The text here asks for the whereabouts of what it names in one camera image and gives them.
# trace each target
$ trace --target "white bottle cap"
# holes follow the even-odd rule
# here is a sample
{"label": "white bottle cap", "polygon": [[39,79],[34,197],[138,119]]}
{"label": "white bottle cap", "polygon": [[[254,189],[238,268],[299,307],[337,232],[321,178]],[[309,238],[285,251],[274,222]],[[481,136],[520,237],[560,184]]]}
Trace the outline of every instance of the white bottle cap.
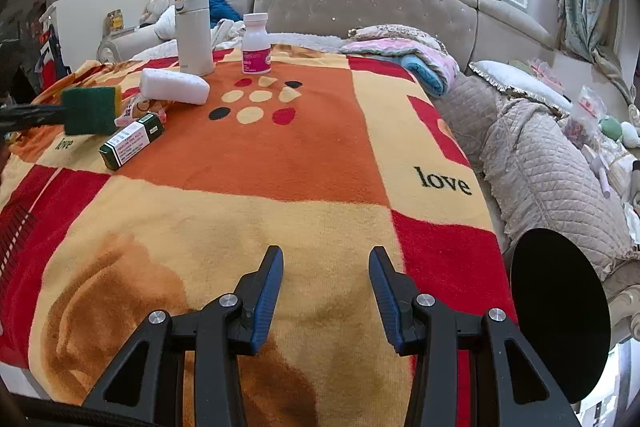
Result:
{"label": "white bottle cap", "polygon": [[268,19],[268,13],[247,13],[242,16],[242,20],[244,20],[244,22],[263,22]]}

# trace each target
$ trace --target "colorful patchwork blanket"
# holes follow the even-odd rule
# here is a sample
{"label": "colorful patchwork blanket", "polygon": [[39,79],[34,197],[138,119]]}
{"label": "colorful patchwork blanket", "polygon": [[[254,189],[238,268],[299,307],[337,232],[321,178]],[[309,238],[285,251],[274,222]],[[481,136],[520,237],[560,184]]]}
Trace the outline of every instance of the colorful patchwork blanket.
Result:
{"label": "colorful patchwork blanket", "polygon": [[[214,58],[206,105],[172,105],[164,135],[118,171],[98,154],[105,137],[59,126],[12,146],[0,225],[24,208],[35,226],[21,248],[2,250],[0,360],[29,367],[53,399],[81,403],[146,314],[202,308],[279,245],[269,340],[239,360],[249,425],[402,425],[412,361],[386,342],[372,247],[456,310],[514,317],[465,155],[396,64],[279,45],[271,73],[245,76],[238,50]],[[39,100],[70,84],[133,94],[145,67],[177,68],[177,58],[87,64]],[[187,413],[192,393],[187,384]]]}

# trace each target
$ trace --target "blue gripper pad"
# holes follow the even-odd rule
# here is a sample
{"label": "blue gripper pad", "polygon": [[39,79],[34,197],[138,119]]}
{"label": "blue gripper pad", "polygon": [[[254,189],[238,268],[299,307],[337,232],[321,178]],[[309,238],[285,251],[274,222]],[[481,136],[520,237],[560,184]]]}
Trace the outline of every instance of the blue gripper pad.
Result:
{"label": "blue gripper pad", "polygon": [[273,263],[269,269],[269,274],[264,282],[260,297],[255,305],[254,312],[254,332],[251,335],[251,348],[257,353],[267,340],[269,328],[271,327],[271,319],[278,300],[280,291],[280,283],[282,283],[282,274],[284,270],[284,259],[282,250],[278,248]]}
{"label": "blue gripper pad", "polygon": [[394,346],[396,353],[400,353],[404,346],[400,330],[400,309],[374,250],[369,254],[369,279],[378,303],[378,311],[385,328],[386,339],[389,344]]}

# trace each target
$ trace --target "silver bolt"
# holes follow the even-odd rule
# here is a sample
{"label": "silver bolt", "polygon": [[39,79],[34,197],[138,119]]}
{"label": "silver bolt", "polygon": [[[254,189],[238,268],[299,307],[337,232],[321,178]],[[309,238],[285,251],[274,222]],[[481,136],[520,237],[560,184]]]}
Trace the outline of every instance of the silver bolt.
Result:
{"label": "silver bolt", "polygon": [[156,310],[149,314],[149,322],[152,324],[162,324],[166,319],[166,313],[162,310]]}
{"label": "silver bolt", "polygon": [[238,297],[233,295],[233,293],[227,293],[220,298],[219,302],[223,308],[231,308],[231,306],[238,304]]}
{"label": "silver bolt", "polygon": [[500,308],[491,308],[489,310],[489,318],[492,321],[502,322],[507,318],[507,314],[503,312]]}
{"label": "silver bolt", "polygon": [[433,295],[429,295],[428,293],[421,293],[418,295],[415,300],[418,301],[420,306],[425,306],[427,308],[433,306],[436,303],[436,299]]}

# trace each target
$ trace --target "small box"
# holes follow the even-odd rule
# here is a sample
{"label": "small box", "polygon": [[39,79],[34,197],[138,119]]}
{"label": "small box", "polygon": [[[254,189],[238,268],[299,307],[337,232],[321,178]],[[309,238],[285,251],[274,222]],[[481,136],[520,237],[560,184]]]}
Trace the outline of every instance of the small box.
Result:
{"label": "small box", "polygon": [[148,112],[108,139],[100,147],[100,155],[108,169],[117,171],[162,133],[164,127],[158,115]]}

